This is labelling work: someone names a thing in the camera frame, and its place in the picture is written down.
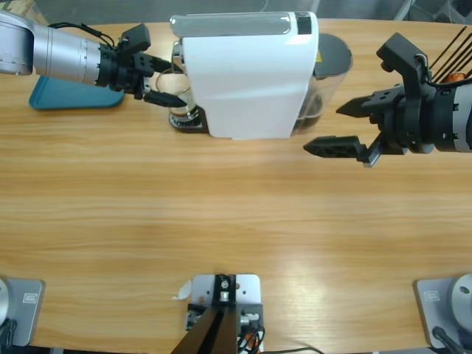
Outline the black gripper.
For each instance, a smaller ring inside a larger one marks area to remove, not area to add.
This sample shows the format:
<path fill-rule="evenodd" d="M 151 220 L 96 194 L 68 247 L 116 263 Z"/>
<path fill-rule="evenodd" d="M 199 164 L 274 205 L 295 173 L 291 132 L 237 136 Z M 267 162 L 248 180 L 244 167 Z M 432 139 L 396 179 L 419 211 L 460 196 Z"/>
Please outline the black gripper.
<path fill-rule="evenodd" d="M 349 117 L 368 117 L 379 134 L 369 146 L 357 136 L 320 136 L 303 145 L 322 158 L 347 158 L 373 166 L 382 155 L 457 151 L 457 88 L 424 85 L 407 94 L 403 86 L 356 97 L 336 110 Z"/>
<path fill-rule="evenodd" d="M 161 107 L 184 107 L 184 101 L 178 96 L 151 90 L 149 79 L 154 72 L 172 71 L 173 65 L 168 60 L 145 54 L 149 47 L 150 44 L 144 43 L 131 46 L 120 44 L 117 47 L 100 44 L 96 85 L 132 94 L 135 99 L 144 99 Z"/>

